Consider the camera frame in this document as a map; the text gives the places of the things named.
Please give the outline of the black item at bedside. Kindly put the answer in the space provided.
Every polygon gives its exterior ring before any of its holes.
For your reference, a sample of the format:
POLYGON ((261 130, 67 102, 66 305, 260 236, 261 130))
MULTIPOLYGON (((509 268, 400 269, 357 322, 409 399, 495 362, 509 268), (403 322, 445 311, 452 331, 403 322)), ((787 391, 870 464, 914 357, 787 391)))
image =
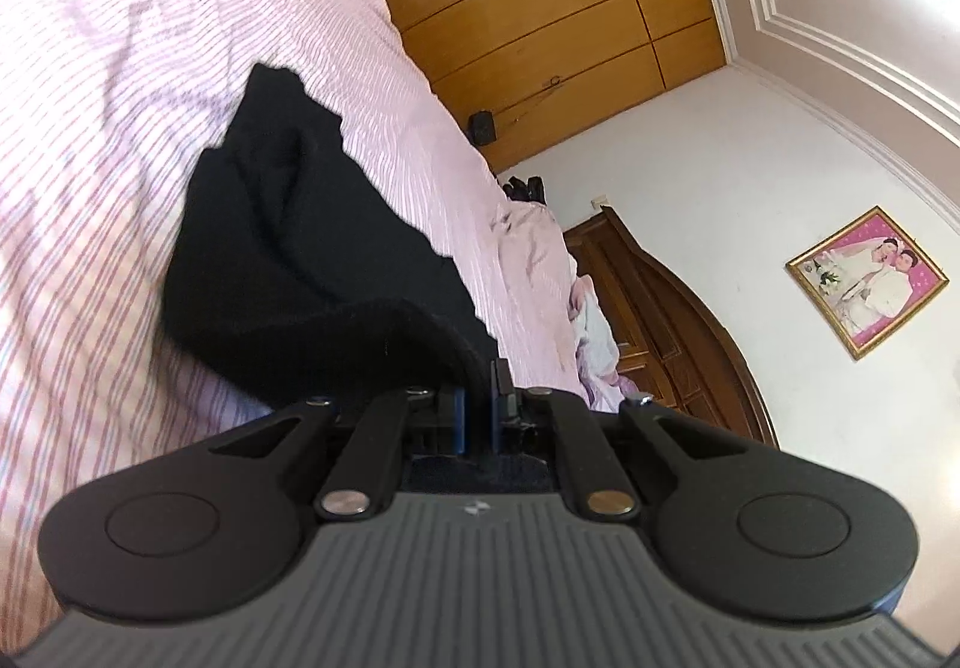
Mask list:
POLYGON ((547 203, 544 180, 540 176, 530 176, 527 179, 511 176, 501 189, 506 197, 514 202, 539 203, 539 205, 547 203))

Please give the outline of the pink crumpled blanket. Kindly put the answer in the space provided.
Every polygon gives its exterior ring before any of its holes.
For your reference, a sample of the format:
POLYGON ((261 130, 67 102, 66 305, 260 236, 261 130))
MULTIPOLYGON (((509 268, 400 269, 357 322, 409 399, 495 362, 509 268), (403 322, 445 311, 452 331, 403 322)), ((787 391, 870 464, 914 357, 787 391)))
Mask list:
POLYGON ((576 379, 587 285, 562 226, 542 203, 508 200, 494 234, 516 327, 511 363, 529 386, 576 379))

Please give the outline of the white light cloth bundle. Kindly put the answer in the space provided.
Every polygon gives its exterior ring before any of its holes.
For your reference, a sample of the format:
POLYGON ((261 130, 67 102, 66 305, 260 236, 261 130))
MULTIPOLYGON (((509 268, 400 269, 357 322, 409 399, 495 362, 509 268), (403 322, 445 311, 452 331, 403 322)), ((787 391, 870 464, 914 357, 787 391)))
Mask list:
POLYGON ((619 377, 619 343, 615 342, 589 275, 574 280, 569 297, 569 322, 576 338, 576 361, 583 379, 613 386, 619 377))

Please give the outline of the gold framed wedding photo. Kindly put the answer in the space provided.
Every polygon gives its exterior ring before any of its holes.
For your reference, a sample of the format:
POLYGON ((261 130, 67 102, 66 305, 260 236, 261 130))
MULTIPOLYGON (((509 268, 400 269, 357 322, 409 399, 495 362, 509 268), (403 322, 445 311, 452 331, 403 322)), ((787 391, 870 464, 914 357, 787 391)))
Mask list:
POLYGON ((854 361, 950 283, 919 242, 878 205, 796 255, 786 270, 854 361))

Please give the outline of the pink checked bed sheet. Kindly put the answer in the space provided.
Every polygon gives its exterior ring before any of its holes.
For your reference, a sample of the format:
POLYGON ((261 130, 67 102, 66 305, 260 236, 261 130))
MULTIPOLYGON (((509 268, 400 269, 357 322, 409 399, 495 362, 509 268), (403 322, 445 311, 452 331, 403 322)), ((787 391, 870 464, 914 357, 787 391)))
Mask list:
POLYGON ((185 187, 256 64, 454 260, 509 358, 509 198, 405 54, 384 0, 2 0, 2 647, 59 613, 36 554, 76 486, 226 431, 252 398, 158 327, 185 187))

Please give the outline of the purple ruffled pillow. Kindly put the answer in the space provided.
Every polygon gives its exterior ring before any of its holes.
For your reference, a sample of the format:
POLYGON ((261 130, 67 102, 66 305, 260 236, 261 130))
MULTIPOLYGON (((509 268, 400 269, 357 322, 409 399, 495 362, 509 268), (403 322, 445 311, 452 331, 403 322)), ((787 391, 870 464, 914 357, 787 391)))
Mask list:
POLYGON ((625 400, 646 395, 630 377, 618 372, 597 374, 589 371, 583 377, 583 386, 587 393, 587 404, 596 413, 617 413, 625 400))

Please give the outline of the black garment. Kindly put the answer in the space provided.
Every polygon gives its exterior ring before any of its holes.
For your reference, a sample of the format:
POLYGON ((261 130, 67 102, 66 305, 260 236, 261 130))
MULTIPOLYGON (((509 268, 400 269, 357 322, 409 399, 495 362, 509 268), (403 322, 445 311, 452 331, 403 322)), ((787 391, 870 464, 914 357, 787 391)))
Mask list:
POLYGON ((272 408, 404 389, 487 395, 498 356, 454 262, 348 157, 337 114, 267 65, 195 164, 161 322, 272 408))

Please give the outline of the small black handbag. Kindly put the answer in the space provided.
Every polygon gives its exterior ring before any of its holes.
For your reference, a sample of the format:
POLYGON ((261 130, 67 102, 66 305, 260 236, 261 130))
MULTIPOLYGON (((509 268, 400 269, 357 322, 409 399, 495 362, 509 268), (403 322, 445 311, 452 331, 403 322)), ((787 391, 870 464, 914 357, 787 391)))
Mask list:
POLYGON ((487 147, 496 140, 496 122, 490 111, 477 111, 467 119, 467 139, 475 148, 487 147))

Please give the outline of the dark wooden headboard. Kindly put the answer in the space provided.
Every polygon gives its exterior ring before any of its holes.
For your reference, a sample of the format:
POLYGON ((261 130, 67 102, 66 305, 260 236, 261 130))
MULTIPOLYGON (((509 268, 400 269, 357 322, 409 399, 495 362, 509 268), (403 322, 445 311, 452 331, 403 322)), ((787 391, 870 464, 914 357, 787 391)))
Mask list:
POLYGON ((610 207, 565 233, 578 273, 594 281, 619 345, 619 374, 659 404, 778 447, 742 351, 672 270, 641 248, 610 207))

